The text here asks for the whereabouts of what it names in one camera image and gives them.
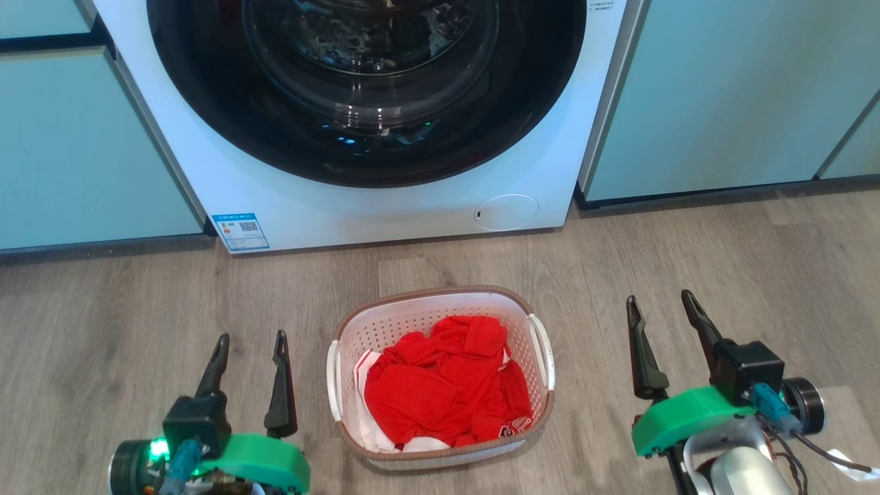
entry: cabinet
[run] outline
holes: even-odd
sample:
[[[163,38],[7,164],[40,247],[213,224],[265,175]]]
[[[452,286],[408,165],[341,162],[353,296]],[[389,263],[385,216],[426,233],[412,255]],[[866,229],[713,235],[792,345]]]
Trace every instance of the cabinet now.
[[[821,179],[880,174],[880,105],[877,105],[877,98],[831,165],[819,175]]]
[[[0,40],[88,33],[95,13],[92,0],[2,0]]]
[[[588,201],[807,181],[880,85],[876,0],[645,5]]]
[[[105,48],[0,56],[0,249],[200,233]]]

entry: washing machine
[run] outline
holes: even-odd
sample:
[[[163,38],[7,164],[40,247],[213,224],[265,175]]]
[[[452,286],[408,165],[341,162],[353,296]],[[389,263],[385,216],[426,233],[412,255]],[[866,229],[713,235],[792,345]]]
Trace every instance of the washing machine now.
[[[558,227],[624,0],[96,0],[233,254]]]

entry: washing machine door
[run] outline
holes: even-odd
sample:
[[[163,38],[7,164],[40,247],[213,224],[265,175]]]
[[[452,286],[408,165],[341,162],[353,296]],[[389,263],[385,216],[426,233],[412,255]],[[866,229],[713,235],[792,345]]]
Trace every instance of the washing machine door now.
[[[148,0],[181,95],[307,179],[438,181],[509,149],[580,55],[585,0]]]

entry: laundry basket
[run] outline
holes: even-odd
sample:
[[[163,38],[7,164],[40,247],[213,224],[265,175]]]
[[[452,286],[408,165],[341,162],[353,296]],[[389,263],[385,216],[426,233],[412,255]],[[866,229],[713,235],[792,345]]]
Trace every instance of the laundry basket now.
[[[494,316],[508,329],[511,357],[523,370],[534,424],[513,436],[489,442],[417,453],[378,453],[363,447],[358,427],[353,370],[368,350],[382,351],[413,331],[428,334],[447,316]],[[533,439],[550,417],[554,402],[553,351],[544,325],[514,292],[501,287],[452,287],[410,292],[356,309],[339,327],[327,353],[330,411],[342,438],[356,453],[382,469],[435,469],[506,454]]]

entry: white cloth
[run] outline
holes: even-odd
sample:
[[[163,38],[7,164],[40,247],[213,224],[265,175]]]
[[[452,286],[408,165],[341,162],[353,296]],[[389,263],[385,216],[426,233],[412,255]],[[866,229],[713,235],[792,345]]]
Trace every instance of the white cloth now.
[[[377,359],[382,354],[375,351],[366,351],[355,365],[355,383],[357,384],[357,423],[361,431],[361,439],[363,440],[363,448],[372,452],[393,453],[400,452],[394,446],[382,428],[379,428],[376,419],[367,409],[367,402],[363,399],[363,390],[367,385],[367,372],[376,364]],[[405,446],[403,452],[428,452],[430,450],[443,450],[450,446],[440,440],[431,437],[414,437]]]
[[[836,448],[829,450],[828,454],[831,454],[838,459],[843,459],[844,461],[852,461],[849,457],[843,455],[843,453]],[[847,468],[845,466],[841,466],[837,462],[832,462],[832,464],[834,464],[835,468],[840,469],[840,472],[847,475],[848,477],[853,478],[855,481],[872,481],[880,479],[880,469],[877,468],[873,468],[871,472],[866,473],[864,471],[858,471],[855,469]]]

